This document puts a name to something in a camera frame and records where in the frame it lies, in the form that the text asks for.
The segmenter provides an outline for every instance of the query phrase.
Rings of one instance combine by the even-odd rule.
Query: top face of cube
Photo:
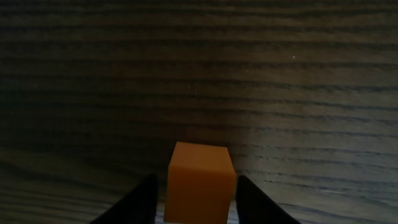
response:
[[[234,174],[226,147],[177,142],[170,167]]]

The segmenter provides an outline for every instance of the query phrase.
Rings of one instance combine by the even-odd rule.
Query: front face of cube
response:
[[[224,224],[235,174],[169,167],[165,222]]]

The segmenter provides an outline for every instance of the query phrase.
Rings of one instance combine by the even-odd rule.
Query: dark wood tabletop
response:
[[[0,223],[88,223],[150,173],[162,205],[176,141],[302,223],[398,223],[398,1],[0,1]]]

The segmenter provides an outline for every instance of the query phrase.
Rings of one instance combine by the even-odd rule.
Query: cube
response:
[[[235,181],[226,147],[178,142],[169,165],[164,221],[226,223]]]

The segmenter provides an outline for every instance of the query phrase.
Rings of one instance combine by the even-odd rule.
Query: orange block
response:
[[[235,181],[226,147],[178,142],[169,165],[164,221],[226,223]]]

